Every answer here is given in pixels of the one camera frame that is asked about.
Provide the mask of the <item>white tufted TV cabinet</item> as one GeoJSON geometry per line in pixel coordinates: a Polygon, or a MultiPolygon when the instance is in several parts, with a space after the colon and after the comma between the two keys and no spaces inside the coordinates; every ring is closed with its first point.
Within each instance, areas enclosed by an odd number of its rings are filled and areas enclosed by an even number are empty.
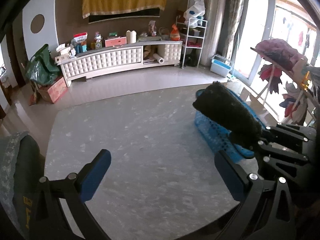
{"type": "Polygon", "coordinates": [[[83,77],[90,79],[129,70],[178,66],[181,53],[181,41],[140,41],[82,53],[61,63],[60,67],[65,83],[70,87],[72,81],[83,77]],[[157,63],[154,53],[163,57],[164,63],[157,63]]]}

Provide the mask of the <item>white plastic jug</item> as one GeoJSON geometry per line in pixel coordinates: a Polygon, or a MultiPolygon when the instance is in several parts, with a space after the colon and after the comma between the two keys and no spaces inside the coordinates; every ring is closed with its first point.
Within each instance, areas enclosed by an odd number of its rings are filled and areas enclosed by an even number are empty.
{"type": "Polygon", "coordinates": [[[133,44],[137,42],[137,33],[136,31],[126,31],[126,42],[127,44],[133,44]]]}

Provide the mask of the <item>brown round wall disc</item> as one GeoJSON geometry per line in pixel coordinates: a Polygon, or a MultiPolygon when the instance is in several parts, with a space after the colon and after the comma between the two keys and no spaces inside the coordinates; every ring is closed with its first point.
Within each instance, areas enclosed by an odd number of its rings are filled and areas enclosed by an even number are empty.
{"type": "Polygon", "coordinates": [[[39,33],[44,27],[45,18],[42,14],[37,14],[31,21],[30,31],[33,34],[39,33]]]}

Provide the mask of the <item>standing air conditioner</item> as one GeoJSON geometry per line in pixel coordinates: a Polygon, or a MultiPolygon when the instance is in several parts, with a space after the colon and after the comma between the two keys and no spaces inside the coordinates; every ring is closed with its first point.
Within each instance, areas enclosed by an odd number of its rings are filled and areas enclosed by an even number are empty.
{"type": "Polygon", "coordinates": [[[204,36],[200,64],[210,66],[212,57],[216,54],[220,39],[226,0],[204,0],[206,9],[206,34],[204,36]]]}

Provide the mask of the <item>dark green square cloth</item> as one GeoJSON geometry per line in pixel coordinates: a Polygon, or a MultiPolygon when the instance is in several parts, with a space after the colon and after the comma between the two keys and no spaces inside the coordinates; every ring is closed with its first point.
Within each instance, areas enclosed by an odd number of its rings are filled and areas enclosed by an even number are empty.
{"type": "Polygon", "coordinates": [[[231,142],[255,150],[264,124],[230,89],[215,81],[193,102],[193,107],[210,120],[230,131],[231,142]]]}

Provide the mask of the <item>white plastic bags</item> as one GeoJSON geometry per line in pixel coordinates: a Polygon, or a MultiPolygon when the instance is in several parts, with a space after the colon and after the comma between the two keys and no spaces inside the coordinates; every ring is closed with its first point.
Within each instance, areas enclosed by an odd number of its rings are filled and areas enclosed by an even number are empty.
{"type": "Polygon", "coordinates": [[[205,12],[204,0],[195,0],[195,3],[183,14],[185,25],[189,28],[197,27],[197,22],[199,21],[198,17],[204,16],[205,12]]]}

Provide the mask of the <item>pink cardboard box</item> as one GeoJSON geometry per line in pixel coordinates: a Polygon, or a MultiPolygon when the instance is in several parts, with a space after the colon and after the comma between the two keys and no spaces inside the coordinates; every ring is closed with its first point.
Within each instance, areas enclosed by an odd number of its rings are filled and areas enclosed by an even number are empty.
{"type": "Polygon", "coordinates": [[[65,80],[61,76],[52,85],[40,87],[39,94],[44,101],[54,104],[67,92],[67,89],[65,80]]]}

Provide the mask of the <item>blue plastic laundry basket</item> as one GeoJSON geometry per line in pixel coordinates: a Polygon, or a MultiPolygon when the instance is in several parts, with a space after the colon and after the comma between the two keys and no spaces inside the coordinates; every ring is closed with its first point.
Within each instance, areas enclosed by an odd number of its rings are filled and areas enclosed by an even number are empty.
{"type": "MultiPolygon", "coordinates": [[[[196,96],[198,96],[203,90],[204,89],[198,90],[196,92],[196,96]]],[[[194,122],[197,129],[199,130],[213,153],[217,153],[218,151],[225,151],[234,162],[240,161],[241,159],[254,158],[253,151],[244,149],[241,146],[231,142],[231,139],[229,137],[230,131],[218,125],[216,122],[210,120],[198,110],[196,110],[194,122]]]]}

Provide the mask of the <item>wooden clothes rack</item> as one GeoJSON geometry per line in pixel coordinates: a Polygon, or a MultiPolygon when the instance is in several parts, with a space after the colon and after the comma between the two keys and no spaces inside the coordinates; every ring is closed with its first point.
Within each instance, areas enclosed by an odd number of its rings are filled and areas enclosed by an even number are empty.
{"type": "Polygon", "coordinates": [[[278,106],[275,110],[280,120],[305,124],[313,96],[308,58],[278,38],[263,40],[254,49],[265,62],[258,71],[260,80],[267,82],[264,101],[278,106]]]}

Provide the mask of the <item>blue white plastic bin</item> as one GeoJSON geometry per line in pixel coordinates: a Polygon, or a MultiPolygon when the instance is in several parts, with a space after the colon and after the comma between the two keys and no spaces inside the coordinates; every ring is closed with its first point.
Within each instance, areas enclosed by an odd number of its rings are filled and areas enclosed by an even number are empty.
{"type": "Polygon", "coordinates": [[[221,55],[214,55],[211,62],[210,71],[221,77],[227,75],[234,69],[233,62],[221,55]]]}

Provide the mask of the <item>orange bag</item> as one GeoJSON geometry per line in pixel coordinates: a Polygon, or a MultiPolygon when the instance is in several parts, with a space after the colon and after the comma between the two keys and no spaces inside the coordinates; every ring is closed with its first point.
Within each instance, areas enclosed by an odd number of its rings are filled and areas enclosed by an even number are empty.
{"type": "Polygon", "coordinates": [[[170,32],[169,37],[170,37],[171,41],[179,41],[181,39],[180,38],[180,32],[179,32],[179,29],[176,26],[176,24],[172,25],[172,30],[170,32]]]}

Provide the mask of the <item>white paper roll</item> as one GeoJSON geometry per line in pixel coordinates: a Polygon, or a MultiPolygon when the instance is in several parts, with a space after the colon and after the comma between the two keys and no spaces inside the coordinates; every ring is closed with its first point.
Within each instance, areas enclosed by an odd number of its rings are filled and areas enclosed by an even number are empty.
{"type": "Polygon", "coordinates": [[[160,64],[164,63],[163,57],[159,56],[157,53],[153,54],[153,58],[157,61],[157,63],[160,63],[160,64]]]}

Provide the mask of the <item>white metal shelf rack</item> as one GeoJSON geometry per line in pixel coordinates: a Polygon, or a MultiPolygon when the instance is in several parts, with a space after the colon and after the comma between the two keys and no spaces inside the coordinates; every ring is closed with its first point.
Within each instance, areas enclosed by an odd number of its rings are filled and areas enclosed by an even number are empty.
{"type": "Polygon", "coordinates": [[[185,21],[182,15],[176,17],[176,26],[182,41],[181,68],[198,67],[201,61],[208,21],[203,16],[185,21]]]}

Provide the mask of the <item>patterned window curtain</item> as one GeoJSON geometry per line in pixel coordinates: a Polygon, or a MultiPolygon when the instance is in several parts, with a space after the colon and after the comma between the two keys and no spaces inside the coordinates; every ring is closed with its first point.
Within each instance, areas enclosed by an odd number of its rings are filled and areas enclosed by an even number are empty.
{"type": "Polygon", "coordinates": [[[245,0],[230,0],[228,15],[228,34],[223,48],[223,56],[231,60],[235,35],[240,24],[245,0]]]}

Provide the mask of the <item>dark chair with cloth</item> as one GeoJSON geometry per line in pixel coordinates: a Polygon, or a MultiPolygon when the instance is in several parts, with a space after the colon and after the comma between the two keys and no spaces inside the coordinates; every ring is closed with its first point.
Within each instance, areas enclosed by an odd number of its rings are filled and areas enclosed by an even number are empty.
{"type": "Polygon", "coordinates": [[[45,157],[27,131],[1,138],[1,214],[29,239],[34,194],[44,175],[45,157]]]}

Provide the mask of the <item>pink drawer box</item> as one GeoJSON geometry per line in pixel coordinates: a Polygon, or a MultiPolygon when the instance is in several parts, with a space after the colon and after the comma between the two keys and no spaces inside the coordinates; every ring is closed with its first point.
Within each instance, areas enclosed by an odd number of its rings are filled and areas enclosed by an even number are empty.
{"type": "Polygon", "coordinates": [[[126,37],[113,37],[105,40],[105,47],[122,46],[127,43],[126,37]]]}

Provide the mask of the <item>green plastic bag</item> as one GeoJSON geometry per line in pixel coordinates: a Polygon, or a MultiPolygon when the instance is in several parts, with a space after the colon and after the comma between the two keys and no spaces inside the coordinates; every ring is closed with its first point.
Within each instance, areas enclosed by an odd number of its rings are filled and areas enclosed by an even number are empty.
{"type": "Polygon", "coordinates": [[[25,75],[41,86],[50,86],[61,74],[61,68],[55,64],[49,51],[48,44],[44,44],[30,59],[25,75]]]}

